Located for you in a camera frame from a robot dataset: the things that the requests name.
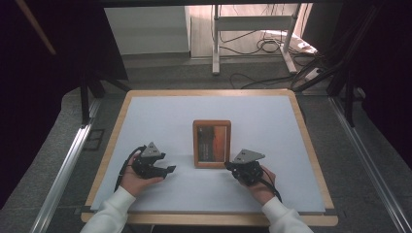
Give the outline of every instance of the small wooden box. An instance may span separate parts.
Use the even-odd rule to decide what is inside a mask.
[[[193,122],[194,166],[224,168],[230,159],[230,120],[197,119]]]

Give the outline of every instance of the white wall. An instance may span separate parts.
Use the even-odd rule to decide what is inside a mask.
[[[105,12],[120,54],[189,51],[185,6],[107,8]]]

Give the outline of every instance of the white sleeve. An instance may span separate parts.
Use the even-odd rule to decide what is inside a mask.
[[[286,208],[277,197],[264,204],[262,211],[270,221],[269,231],[271,233],[313,233],[303,222],[297,211]]]
[[[127,210],[135,200],[134,196],[119,186],[118,190],[100,205],[99,211],[87,222],[81,232],[121,232],[127,221]]]

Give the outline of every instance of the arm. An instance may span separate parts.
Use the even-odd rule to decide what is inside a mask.
[[[264,166],[263,178],[275,182],[276,176]],[[281,232],[313,232],[301,219],[297,211],[286,208],[275,194],[262,183],[247,187],[254,198],[263,206],[262,211],[270,221],[269,231]]]
[[[163,181],[163,178],[147,180],[139,178],[129,166],[137,155],[130,158],[118,190],[100,205],[99,211],[87,222],[81,232],[121,232],[127,221],[127,210],[136,200],[136,196],[148,185]]]

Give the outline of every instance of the human hand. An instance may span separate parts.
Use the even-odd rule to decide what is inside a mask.
[[[263,176],[262,178],[267,181],[268,183],[272,183],[275,185],[276,175],[269,171],[266,167],[260,165],[263,169]],[[268,202],[270,199],[275,197],[275,194],[263,183],[256,183],[252,186],[246,186],[249,191],[251,192],[252,196],[263,206]]]
[[[150,178],[146,180],[140,178],[131,168],[131,165],[133,164],[133,161],[134,159],[136,159],[137,156],[139,156],[139,153],[135,153],[129,159],[120,182],[120,186],[122,186],[127,192],[129,192],[134,197],[136,197],[147,186],[154,183],[159,183],[164,180],[163,177]]]

